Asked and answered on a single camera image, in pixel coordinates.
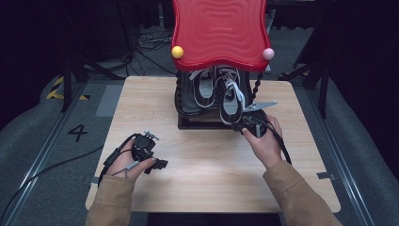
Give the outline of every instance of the sneaker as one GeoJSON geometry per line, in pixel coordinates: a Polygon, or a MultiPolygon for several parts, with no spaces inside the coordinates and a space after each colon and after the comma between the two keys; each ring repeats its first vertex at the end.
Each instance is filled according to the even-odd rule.
{"type": "Polygon", "coordinates": [[[216,85],[220,93],[220,119],[226,125],[237,123],[241,119],[246,98],[239,88],[240,74],[237,69],[228,66],[217,67],[216,85]]]}
{"type": "Polygon", "coordinates": [[[215,101],[214,94],[214,69],[193,71],[190,74],[193,81],[194,99],[202,108],[210,107],[215,101]]]}

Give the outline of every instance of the wood surface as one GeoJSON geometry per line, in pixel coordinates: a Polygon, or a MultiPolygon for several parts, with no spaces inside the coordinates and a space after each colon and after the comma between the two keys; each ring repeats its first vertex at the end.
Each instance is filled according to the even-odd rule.
{"type": "MultiPolygon", "coordinates": [[[[133,133],[149,130],[160,140],[154,156],[166,159],[165,169],[153,169],[136,182],[132,211],[143,212],[280,212],[263,179],[262,163],[239,132],[179,130],[174,105],[176,78],[128,77],[96,169],[133,133]]],[[[341,209],[329,179],[316,173],[326,168],[289,82],[262,81],[257,102],[278,101],[264,111],[276,116],[294,167],[321,195],[333,212],[341,209]]],[[[97,185],[91,186],[86,208],[97,185]]]]}

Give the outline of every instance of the red tray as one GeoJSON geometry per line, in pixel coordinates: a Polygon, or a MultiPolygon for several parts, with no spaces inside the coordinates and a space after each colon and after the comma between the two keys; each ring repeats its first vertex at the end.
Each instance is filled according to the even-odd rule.
{"type": "Polygon", "coordinates": [[[270,48],[264,25],[265,0],[173,0],[175,29],[171,48],[184,54],[174,58],[181,71],[196,71],[218,64],[262,72],[270,48]]]}

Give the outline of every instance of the forearm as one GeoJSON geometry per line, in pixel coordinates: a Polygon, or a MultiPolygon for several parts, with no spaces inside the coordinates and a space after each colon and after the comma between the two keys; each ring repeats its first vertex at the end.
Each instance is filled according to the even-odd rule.
{"type": "Polygon", "coordinates": [[[135,182],[105,175],[88,210],[86,225],[128,225],[135,182]]]}
{"type": "Polygon", "coordinates": [[[287,162],[276,164],[263,177],[287,225],[342,225],[322,197],[287,162]]]}

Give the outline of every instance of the person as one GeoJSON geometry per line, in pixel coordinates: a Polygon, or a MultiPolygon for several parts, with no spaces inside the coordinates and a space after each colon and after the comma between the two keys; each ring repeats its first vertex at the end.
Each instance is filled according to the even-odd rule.
{"type": "MultiPolygon", "coordinates": [[[[278,120],[273,116],[267,116],[267,119],[282,137],[278,120]]],[[[279,204],[287,225],[342,225],[323,198],[298,171],[282,160],[281,148],[272,133],[266,132],[260,138],[253,136],[246,128],[242,133],[266,168],[263,178],[279,204]]],[[[133,142],[130,140],[125,147],[131,147],[133,142]]],[[[140,162],[126,174],[120,171],[133,162],[130,152],[125,152],[111,165],[88,210],[87,226],[129,224],[135,181],[141,172],[154,164],[154,159],[140,162]]]]}

